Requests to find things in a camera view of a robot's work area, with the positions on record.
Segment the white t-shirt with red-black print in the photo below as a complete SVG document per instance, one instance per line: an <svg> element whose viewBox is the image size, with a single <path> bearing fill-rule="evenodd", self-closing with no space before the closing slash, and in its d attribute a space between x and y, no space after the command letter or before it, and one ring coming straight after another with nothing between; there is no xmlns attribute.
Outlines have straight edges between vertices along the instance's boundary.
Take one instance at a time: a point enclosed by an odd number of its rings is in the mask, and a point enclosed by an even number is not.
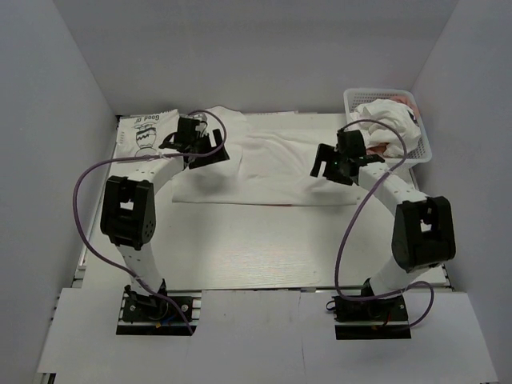
<svg viewBox="0 0 512 384"><path fill-rule="evenodd" d="M340 114L242 114L210 108L227 128L229 160L185 170L171 182L174 202L257 206L351 206L364 195L310 171L318 145L334 145Z"/></svg>

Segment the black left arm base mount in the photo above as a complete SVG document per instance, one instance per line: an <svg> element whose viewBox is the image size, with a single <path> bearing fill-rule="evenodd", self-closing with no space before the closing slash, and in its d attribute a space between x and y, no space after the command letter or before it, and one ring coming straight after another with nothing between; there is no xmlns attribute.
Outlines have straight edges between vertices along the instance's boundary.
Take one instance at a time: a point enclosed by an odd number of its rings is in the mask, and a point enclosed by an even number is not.
<svg viewBox="0 0 512 384"><path fill-rule="evenodd" d="M116 335L191 336L198 325L202 294L168 291L167 296L180 307L192 331L170 303L154 296L137 294L127 285L122 296Z"/></svg>

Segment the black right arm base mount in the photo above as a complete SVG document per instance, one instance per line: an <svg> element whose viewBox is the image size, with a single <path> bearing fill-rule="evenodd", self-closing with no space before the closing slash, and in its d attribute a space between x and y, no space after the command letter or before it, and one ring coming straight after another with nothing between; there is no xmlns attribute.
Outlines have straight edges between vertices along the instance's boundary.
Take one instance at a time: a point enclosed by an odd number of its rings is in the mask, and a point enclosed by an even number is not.
<svg viewBox="0 0 512 384"><path fill-rule="evenodd" d="M326 310L334 316L335 337L339 341L411 339L402 295L367 302L337 295L328 301Z"/></svg>

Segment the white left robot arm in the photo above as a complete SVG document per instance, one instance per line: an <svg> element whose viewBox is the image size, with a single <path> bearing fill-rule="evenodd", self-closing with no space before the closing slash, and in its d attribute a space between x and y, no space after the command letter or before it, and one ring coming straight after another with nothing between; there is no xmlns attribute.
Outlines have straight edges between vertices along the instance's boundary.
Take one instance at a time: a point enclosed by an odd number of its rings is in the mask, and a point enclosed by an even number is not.
<svg viewBox="0 0 512 384"><path fill-rule="evenodd" d="M122 256L131 279L129 292L144 297L141 308L152 319L164 317L169 309L165 279L150 244L157 224L155 196L185 170L229 160L225 141L224 129L208 134L196 127L180 128L163 140L162 153L142 156L135 171L106 181L100 230Z"/></svg>

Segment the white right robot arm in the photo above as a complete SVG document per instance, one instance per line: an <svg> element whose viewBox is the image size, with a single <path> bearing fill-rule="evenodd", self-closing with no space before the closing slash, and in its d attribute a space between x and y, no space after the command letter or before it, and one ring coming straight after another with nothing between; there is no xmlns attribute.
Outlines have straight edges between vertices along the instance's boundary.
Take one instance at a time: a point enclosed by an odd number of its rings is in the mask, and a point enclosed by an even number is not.
<svg viewBox="0 0 512 384"><path fill-rule="evenodd" d="M456 254L449 200L411 188L394 170L377 155L350 158L333 146L320 144L310 172L312 177L322 175L329 181L348 186L355 184L366 190L338 248L334 287L343 299L362 302L362 312L372 319L381 318L389 311L389 298L416 286L414 280L418 276L453 259ZM379 200L394 216L390 257L379 272L367 280L369 294L346 296L340 286L342 254L357 219L371 198Z"/></svg>

